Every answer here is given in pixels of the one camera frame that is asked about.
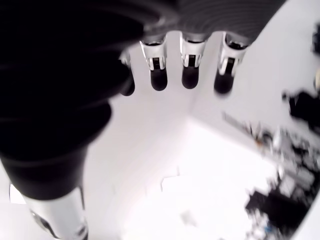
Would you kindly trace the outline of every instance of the black fingertip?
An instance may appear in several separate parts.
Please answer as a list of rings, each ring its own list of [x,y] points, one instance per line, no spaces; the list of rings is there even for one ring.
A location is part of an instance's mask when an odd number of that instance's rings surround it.
[[[124,89],[121,91],[121,94],[123,96],[130,96],[134,93],[136,89],[136,85],[135,85],[135,80],[134,80],[134,76],[132,74],[132,71],[130,69],[130,72],[129,72],[129,77],[128,77],[128,80],[127,80],[127,85],[124,87]]]
[[[229,73],[220,75],[219,71],[216,71],[214,80],[214,91],[221,95],[226,95],[230,93],[234,85],[234,77]]]
[[[151,85],[154,90],[162,91],[167,87],[168,76],[166,69],[155,69],[150,71]]]
[[[198,67],[183,67],[182,70],[182,85],[186,89],[194,89],[199,80],[199,68]]]

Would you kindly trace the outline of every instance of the white surface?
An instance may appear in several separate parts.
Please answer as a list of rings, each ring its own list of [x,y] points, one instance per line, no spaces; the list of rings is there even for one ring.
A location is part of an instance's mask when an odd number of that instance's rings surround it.
[[[10,203],[12,204],[26,204],[26,201],[24,200],[24,197],[22,194],[16,189],[16,187],[13,184],[10,184]]]
[[[222,121],[221,111],[240,121],[262,121],[272,128],[283,125],[320,145],[305,124],[291,120],[288,106],[281,101],[282,90],[296,91],[303,87],[313,91],[320,58],[310,48],[319,12],[318,0],[289,0],[247,52],[232,95],[226,99],[213,95],[221,33],[214,33],[208,41],[199,85],[193,90],[183,88],[181,83],[183,66],[177,32],[167,38],[168,86],[162,92],[151,87],[140,46],[132,49],[135,92],[112,100],[112,120],[91,147],[85,166],[90,240],[121,237],[140,240],[141,232],[132,231],[138,228],[154,230],[151,231],[154,238],[156,234],[173,238],[171,233],[180,229],[174,239],[242,239],[246,231],[242,227],[245,188],[250,191],[253,186],[266,188],[263,173],[266,170],[266,175],[271,174],[273,166],[241,146],[217,137],[215,130],[256,149],[250,139]],[[191,117],[207,125],[190,120]],[[199,227],[185,226],[179,216],[171,218],[171,213],[152,208],[154,217],[146,214],[142,224],[134,228],[131,223],[135,222],[135,213],[153,213],[148,204],[143,204],[146,195],[157,196],[163,177],[179,172],[201,179],[207,177],[205,184],[211,185],[208,191],[195,195],[198,200],[202,196],[210,198],[199,204],[194,200],[195,210],[190,210]],[[8,193],[9,180],[1,171],[0,240],[52,239],[33,221],[27,206],[8,204]],[[313,206],[295,240],[319,238],[319,214],[320,203]],[[160,228],[157,219],[163,223]]]

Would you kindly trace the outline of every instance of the robotic arm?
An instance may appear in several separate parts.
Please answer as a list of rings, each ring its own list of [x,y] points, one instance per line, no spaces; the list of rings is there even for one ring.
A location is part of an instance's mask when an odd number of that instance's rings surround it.
[[[182,83],[192,89],[208,37],[223,31],[214,89],[225,94],[284,1],[2,2],[0,158],[39,226],[56,239],[88,239],[86,152],[111,117],[108,99],[134,91],[130,61],[121,57],[129,45],[141,41],[152,86],[161,91],[165,36],[181,31]]]

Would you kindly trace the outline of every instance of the robotic hand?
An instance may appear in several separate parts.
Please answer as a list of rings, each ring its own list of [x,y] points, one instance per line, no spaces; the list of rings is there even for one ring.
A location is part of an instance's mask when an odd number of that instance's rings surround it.
[[[228,93],[248,46],[285,0],[13,0],[0,14],[0,158],[34,220],[56,239],[88,239],[88,145],[130,95],[141,41],[152,86],[167,86],[166,33],[181,31],[182,83],[197,85],[211,33],[223,31],[214,89]]]

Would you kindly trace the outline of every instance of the silver metal joint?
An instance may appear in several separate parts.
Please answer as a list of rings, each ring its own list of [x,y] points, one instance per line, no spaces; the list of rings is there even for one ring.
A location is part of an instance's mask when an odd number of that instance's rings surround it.
[[[166,68],[167,43],[166,37],[155,41],[140,41],[144,58],[151,71]]]
[[[88,225],[80,187],[52,200],[37,200],[23,196],[35,222],[48,234],[61,240],[84,240]]]
[[[219,74],[227,73],[234,77],[247,49],[248,45],[234,40],[233,36],[223,32],[218,58]]]
[[[180,34],[180,53],[183,66],[186,68],[199,67],[207,41],[208,36],[192,39],[190,35]]]

